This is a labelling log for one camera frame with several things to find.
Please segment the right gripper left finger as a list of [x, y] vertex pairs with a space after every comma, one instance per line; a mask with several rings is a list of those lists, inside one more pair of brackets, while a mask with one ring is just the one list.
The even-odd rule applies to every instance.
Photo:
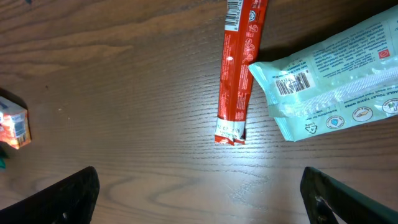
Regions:
[[75, 174], [1, 210], [1, 224], [90, 223], [100, 191], [94, 167]]

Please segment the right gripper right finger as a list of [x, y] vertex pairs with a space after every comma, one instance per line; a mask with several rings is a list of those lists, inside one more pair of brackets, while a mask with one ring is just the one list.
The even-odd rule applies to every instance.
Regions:
[[310, 223], [397, 223], [397, 212], [314, 167], [306, 167], [300, 193]]

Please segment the orange snack packet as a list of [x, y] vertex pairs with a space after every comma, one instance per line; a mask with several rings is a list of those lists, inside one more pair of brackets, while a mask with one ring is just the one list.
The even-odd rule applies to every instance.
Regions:
[[1, 97], [1, 142], [20, 149], [31, 142], [28, 111]]

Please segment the mint green wipes pack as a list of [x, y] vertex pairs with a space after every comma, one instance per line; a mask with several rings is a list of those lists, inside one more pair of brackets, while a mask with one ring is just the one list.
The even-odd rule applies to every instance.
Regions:
[[395, 116], [397, 8], [249, 71], [287, 141]]

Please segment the red packet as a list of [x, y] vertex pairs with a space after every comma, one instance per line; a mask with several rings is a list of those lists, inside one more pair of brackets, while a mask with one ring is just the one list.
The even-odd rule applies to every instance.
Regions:
[[215, 142], [244, 144], [254, 77], [268, 0], [228, 0], [220, 72]]

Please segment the green box with label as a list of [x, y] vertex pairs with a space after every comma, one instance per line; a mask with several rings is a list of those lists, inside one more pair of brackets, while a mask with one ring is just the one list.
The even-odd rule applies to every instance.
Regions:
[[0, 169], [4, 170], [6, 168], [5, 159], [8, 158], [8, 155], [4, 151], [3, 148], [0, 148]]

